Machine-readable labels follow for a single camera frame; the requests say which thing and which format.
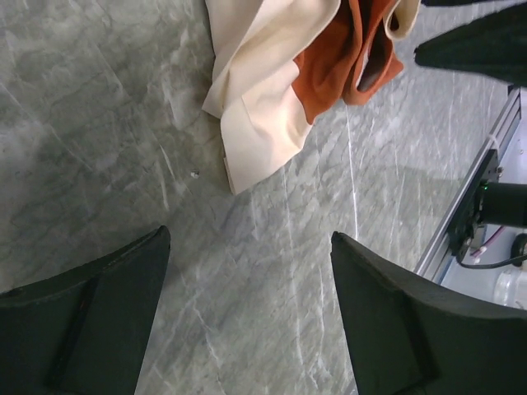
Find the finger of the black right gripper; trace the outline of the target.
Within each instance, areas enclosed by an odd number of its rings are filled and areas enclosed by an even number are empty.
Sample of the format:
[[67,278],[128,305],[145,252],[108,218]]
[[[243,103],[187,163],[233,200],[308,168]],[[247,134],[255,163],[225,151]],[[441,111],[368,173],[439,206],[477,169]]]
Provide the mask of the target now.
[[526,9],[508,7],[434,37],[415,51],[415,63],[526,85]]

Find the orange and cream underwear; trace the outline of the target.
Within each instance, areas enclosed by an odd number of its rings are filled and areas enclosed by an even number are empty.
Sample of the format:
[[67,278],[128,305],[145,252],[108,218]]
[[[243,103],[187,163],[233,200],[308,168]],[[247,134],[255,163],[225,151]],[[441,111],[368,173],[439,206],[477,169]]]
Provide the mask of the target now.
[[209,1],[215,62],[203,109],[220,122],[231,191],[242,193],[304,146],[336,102],[365,104],[403,70],[394,43],[417,1]]

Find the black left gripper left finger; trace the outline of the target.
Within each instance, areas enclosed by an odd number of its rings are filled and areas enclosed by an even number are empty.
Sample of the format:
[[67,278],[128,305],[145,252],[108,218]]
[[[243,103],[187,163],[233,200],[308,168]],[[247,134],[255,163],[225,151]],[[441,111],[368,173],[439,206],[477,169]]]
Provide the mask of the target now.
[[1,294],[3,394],[133,394],[170,256],[162,226]]

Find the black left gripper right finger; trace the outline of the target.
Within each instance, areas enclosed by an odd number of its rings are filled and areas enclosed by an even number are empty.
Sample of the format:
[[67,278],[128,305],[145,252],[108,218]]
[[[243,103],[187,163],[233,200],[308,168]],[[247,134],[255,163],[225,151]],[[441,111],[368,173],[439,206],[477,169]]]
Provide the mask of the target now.
[[343,233],[331,243],[359,393],[525,393],[524,310],[439,286]]

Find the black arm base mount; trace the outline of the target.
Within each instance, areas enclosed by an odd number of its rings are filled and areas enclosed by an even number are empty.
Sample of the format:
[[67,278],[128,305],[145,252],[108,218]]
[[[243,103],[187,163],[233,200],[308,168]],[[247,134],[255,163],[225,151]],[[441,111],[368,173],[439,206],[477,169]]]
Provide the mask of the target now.
[[463,258],[480,225],[526,227],[526,186],[501,183],[497,150],[490,149],[464,192],[447,227],[449,247]]

